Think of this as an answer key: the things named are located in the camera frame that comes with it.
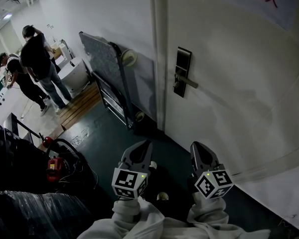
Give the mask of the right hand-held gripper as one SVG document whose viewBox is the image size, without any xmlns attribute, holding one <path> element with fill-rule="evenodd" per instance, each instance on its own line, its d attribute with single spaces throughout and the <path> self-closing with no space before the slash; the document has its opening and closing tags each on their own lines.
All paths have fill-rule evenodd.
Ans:
<svg viewBox="0 0 299 239">
<path fill-rule="evenodd" d="M 217 199 L 225 196 L 234 186 L 229 171 L 212 170 L 218 164 L 216 154 L 206 145 L 194 141 L 190 146 L 191 164 L 194 171 L 202 171 L 193 184 L 194 192 L 204 199 Z"/>
</svg>

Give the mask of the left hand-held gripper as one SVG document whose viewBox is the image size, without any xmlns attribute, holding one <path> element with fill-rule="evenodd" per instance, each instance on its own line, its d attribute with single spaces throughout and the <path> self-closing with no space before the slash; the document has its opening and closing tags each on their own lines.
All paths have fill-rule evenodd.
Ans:
<svg viewBox="0 0 299 239">
<path fill-rule="evenodd" d="M 127 148 L 114 169 L 112 188 L 116 196 L 137 199 L 148 186 L 153 144 L 143 140 Z"/>
</svg>

